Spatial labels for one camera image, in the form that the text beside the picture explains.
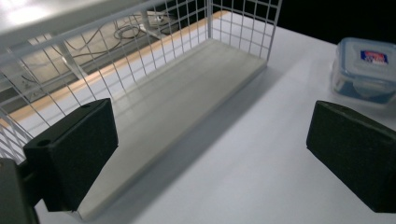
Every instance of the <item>container label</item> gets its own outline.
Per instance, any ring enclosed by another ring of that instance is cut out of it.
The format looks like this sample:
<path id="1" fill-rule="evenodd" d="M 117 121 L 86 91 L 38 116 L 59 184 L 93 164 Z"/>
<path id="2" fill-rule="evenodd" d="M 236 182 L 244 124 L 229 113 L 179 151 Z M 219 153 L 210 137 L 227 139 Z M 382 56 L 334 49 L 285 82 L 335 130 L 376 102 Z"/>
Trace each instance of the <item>container label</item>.
<path id="1" fill-rule="evenodd" d="M 361 50 L 361 59 L 367 63 L 387 65 L 388 57 L 384 53 L 375 52 L 371 50 Z"/>

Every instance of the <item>container lid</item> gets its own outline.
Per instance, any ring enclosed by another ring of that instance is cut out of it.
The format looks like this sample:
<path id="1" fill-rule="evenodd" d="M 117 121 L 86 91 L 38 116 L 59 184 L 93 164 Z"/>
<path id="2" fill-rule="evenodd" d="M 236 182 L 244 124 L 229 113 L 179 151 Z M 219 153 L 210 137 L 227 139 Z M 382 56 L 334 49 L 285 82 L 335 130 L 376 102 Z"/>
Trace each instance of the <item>container lid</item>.
<path id="1" fill-rule="evenodd" d="M 373 40 L 348 37 L 339 44 L 341 73 L 396 87 L 396 46 Z"/>

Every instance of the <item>clear plastic container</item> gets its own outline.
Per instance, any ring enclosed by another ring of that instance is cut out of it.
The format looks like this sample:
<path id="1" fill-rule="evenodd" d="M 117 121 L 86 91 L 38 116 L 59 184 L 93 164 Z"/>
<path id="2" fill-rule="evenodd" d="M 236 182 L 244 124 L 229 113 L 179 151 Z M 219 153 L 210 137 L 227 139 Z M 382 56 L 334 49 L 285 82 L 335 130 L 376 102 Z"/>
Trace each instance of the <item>clear plastic container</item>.
<path id="1" fill-rule="evenodd" d="M 361 102 L 389 103 L 396 93 L 396 46 L 344 38 L 332 68 L 332 89 Z"/>

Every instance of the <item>wire mesh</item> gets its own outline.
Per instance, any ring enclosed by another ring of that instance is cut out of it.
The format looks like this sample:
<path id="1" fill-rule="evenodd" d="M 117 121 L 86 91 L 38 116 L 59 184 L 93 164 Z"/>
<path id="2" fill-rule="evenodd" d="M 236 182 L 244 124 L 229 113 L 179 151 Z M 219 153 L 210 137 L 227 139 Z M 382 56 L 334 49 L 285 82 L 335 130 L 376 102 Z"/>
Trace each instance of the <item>wire mesh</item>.
<path id="1" fill-rule="evenodd" d="M 208 38 L 268 60 L 280 5 L 281 0 L 164 1 L 2 46 L 0 157 L 23 161 L 22 147 L 78 106 L 125 94 Z"/>

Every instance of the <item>white tabletop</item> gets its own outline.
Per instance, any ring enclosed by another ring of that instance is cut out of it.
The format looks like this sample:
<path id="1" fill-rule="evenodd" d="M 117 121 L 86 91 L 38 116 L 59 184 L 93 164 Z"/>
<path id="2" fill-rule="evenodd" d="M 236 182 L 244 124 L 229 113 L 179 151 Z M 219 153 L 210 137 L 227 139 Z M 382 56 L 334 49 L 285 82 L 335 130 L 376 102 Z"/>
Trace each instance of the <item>white tabletop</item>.
<path id="1" fill-rule="evenodd" d="M 335 98 L 336 46 L 277 28 L 265 71 L 187 134 L 92 223 L 395 223 L 376 214 L 306 149 L 316 100 L 396 130 L 387 109 Z M 48 213 L 41 223 L 79 223 Z"/>

